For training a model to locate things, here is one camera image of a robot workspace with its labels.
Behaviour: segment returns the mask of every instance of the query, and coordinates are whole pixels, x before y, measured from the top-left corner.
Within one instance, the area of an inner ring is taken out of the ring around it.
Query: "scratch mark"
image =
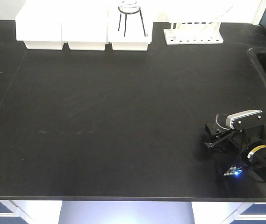
[[[190,118],[194,119],[192,113],[189,111],[189,109],[181,102],[180,104],[182,104],[182,106],[184,107],[184,109],[187,111],[187,113],[189,114]]]
[[[250,44],[247,44],[247,43],[239,43],[239,42],[236,42],[236,43],[238,43],[238,44],[242,44],[242,45],[247,45],[247,46],[252,46],[252,45],[250,45]]]
[[[79,113],[79,112],[82,112],[82,111],[84,111],[84,110],[88,110],[89,108],[93,107],[94,105],[99,104],[99,103],[101,103],[101,102],[103,102],[103,101],[105,101],[105,100],[106,100],[106,99],[105,99],[105,97],[104,97],[104,99],[101,99],[101,100],[96,101],[96,102],[94,102],[94,103],[92,103],[92,104],[89,104],[89,105],[83,106],[82,108],[80,108],[80,109],[78,109],[78,110],[76,110],[76,111],[73,111],[73,112],[71,112],[70,114],[68,114],[67,117],[69,118],[69,117],[71,117],[71,116],[73,116],[73,115],[75,115],[75,114],[77,114],[77,113]]]
[[[259,33],[255,33],[255,34],[257,34],[257,35],[259,35],[259,36],[264,36],[264,35],[262,35],[262,34],[259,34]]]
[[[28,52],[28,51],[26,51],[25,54],[24,54],[24,56],[22,57],[22,60],[21,60],[21,62],[20,62],[20,64],[19,64],[19,67],[18,67],[17,70],[15,71],[15,73],[14,73],[12,79],[11,79],[11,82],[9,83],[9,85],[8,85],[6,91],[5,91],[5,94],[4,94],[3,98],[2,98],[2,100],[0,101],[0,108],[1,108],[1,106],[2,106],[2,103],[4,102],[4,99],[6,98],[6,95],[8,94],[8,92],[9,92],[9,90],[10,90],[10,87],[11,87],[11,85],[12,85],[12,83],[13,83],[13,81],[14,81],[16,75],[17,75],[17,73],[19,72],[19,70],[20,70],[20,68],[21,68],[22,62],[24,61],[24,59],[25,59],[25,57],[26,57],[26,55],[27,55],[27,52]]]
[[[88,133],[91,133],[91,134],[95,133],[94,122],[92,122],[92,129]]]

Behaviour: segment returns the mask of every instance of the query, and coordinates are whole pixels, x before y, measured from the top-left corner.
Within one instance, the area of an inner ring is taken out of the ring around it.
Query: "yellow label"
[[[259,151],[261,148],[266,148],[266,145],[257,146],[253,150],[251,150],[251,152],[255,153],[256,151]]]
[[[266,148],[266,145],[256,146],[253,150],[249,152],[249,154],[247,155],[247,158],[250,159],[255,152],[259,151],[262,148]]]

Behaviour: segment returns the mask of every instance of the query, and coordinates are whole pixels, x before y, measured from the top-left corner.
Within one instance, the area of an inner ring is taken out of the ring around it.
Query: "black countertop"
[[[221,178],[204,123],[266,111],[248,50],[251,24],[222,24],[223,44],[167,46],[155,23],[146,52],[27,50],[0,21],[0,198],[266,201],[266,185]]]

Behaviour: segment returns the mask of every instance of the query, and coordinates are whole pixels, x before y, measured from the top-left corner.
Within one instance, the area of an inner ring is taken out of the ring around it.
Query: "white storage container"
[[[71,50],[105,50],[108,4],[71,0],[62,19],[62,40]]]
[[[145,36],[140,12],[127,15],[126,35],[124,36],[125,15],[122,14],[119,26],[120,11],[118,5],[110,6],[108,19],[108,41],[112,43],[113,50],[147,50],[152,40],[153,19],[146,6],[141,5]]]
[[[28,0],[15,18],[16,39],[28,49],[61,50],[61,1]]]

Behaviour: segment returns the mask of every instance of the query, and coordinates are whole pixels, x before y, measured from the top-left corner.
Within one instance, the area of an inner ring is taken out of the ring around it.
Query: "robotic arm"
[[[205,124],[210,143],[205,143],[209,152],[227,153],[238,150],[244,167],[233,164],[223,176],[239,175],[253,170],[266,183],[266,114],[260,110],[248,110],[227,116],[225,126]]]

